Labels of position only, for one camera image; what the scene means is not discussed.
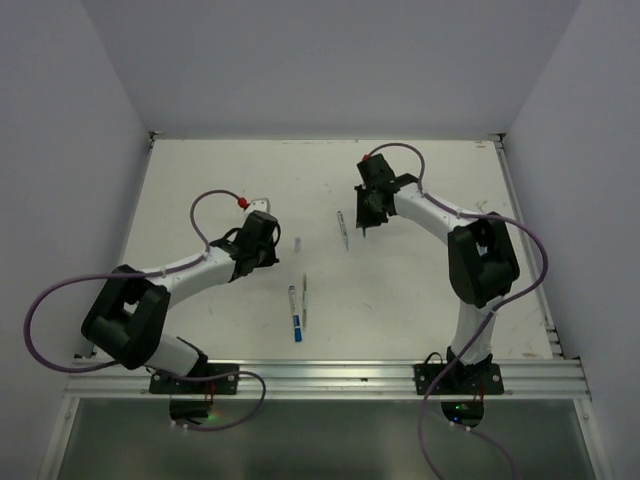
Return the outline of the clear slim pen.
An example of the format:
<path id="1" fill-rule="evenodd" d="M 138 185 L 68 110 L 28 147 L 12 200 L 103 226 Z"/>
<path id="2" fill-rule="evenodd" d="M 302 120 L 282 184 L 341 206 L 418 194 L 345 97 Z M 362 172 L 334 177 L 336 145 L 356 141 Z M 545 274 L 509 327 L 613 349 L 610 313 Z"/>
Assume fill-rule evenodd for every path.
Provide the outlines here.
<path id="1" fill-rule="evenodd" d="M 345 219 L 344 219 L 343 212 L 338 210 L 336 212 L 336 216 L 337 216 L 337 220 L 338 220 L 339 229 L 340 229 L 340 232 L 341 232 L 341 237 L 342 237 L 343 243 L 345 245 L 346 251 L 349 251 L 349 236 L 348 236 L 348 232 L 347 232 L 347 228 L 346 228 L 346 222 L 345 222 Z"/>

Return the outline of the clear grey pen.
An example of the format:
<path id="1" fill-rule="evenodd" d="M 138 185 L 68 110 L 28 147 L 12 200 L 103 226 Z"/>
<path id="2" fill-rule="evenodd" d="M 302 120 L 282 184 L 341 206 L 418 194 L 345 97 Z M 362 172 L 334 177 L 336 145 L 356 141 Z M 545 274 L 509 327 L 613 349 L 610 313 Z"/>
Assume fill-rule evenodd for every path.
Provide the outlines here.
<path id="1" fill-rule="evenodd" d="M 308 321 L 308 280 L 306 272 L 302 276 L 302 330 L 306 331 Z"/>

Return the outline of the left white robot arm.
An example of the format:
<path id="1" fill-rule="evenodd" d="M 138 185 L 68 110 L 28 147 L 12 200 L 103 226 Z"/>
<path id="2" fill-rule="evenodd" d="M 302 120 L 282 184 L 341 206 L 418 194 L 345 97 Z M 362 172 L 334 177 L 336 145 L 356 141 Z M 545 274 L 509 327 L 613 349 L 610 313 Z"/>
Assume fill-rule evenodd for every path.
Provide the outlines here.
<path id="1" fill-rule="evenodd" d="M 204 258 L 185 269 L 164 271 L 118 267 L 81 326 L 82 335 L 123 367 L 148 367 L 172 374 L 185 392 L 201 390 L 208 379 L 206 355 L 191 343 L 163 333 L 168 311 L 209 288 L 234 282 L 257 268 L 278 262 L 274 236 L 278 220 L 267 212 L 249 213 L 233 239 L 209 244 Z"/>

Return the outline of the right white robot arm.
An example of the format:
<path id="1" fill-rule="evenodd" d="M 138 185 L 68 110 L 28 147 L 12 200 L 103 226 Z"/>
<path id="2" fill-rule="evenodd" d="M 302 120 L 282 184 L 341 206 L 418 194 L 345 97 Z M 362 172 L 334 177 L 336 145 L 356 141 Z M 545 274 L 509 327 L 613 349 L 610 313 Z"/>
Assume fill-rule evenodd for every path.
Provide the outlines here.
<path id="1" fill-rule="evenodd" d="M 381 154 L 357 164 L 356 226 L 381 226 L 399 216 L 425 229 L 447 247 L 449 283 L 460 300 L 458 322 L 445 379 L 451 389 L 468 392 L 491 364 L 494 322 L 482 322 L 506 298 L 520 267 L 505 222 L 475 214 L 421 190 L 417 177 L 396 175 Z"/>

